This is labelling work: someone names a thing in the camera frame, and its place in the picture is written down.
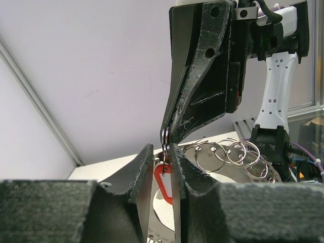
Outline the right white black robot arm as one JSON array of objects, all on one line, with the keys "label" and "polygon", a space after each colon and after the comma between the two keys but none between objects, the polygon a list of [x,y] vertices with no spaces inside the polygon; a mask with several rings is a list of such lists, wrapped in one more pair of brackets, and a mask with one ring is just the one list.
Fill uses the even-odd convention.
[{"label": "right white black robot arm", "polygon": [[170,146],[234,113],[241,103],[246,64],[265,61],[263,101],[248,146],[279,179],[291,179],[288,102],[297,65],[309,50],[307,1],[278,10],[265,1],[210,1],[170,8],[171,86],[161,126],[164,160]]}]

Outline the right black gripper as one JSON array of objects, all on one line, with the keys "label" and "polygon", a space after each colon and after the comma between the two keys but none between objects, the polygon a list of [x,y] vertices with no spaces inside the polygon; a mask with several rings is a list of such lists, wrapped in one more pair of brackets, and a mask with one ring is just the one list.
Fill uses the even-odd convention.
[{"label": "right black gripper", "polygon": [[257,9],[250,1],[238,1],[235,8],[234,1],[170,8],[171,84],[161,126],[169,143],[181,142],[241,104]]}]

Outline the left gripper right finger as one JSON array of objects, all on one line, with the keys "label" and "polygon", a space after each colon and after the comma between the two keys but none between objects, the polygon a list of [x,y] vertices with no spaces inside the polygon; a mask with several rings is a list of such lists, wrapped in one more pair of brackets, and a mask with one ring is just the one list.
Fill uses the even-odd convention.
[{"label": "left gripper right finger", "polygon": [[170,148],[176,242],[323,242],[323,186],[220,183]]}]

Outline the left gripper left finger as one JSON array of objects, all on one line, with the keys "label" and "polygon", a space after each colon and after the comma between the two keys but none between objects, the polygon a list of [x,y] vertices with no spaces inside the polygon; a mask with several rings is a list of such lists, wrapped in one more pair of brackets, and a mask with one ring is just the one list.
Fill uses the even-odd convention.
[{"label": "left gripper left finger", "polygon": [[2,180],[1,242],[146,242],[153,146],[102,180]]}]

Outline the silver key red tag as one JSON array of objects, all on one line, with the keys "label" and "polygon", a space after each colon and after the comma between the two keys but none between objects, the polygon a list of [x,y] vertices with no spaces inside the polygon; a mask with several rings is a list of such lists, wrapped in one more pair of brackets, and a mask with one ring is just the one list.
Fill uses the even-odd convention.
[{"label": "silver key red tag", "polygon": [[157,163],[154,168],[154,177],[161,191],[164,200],[172,205],[172,184],[171,184],[171,168],[169,165],[163,163]]}]

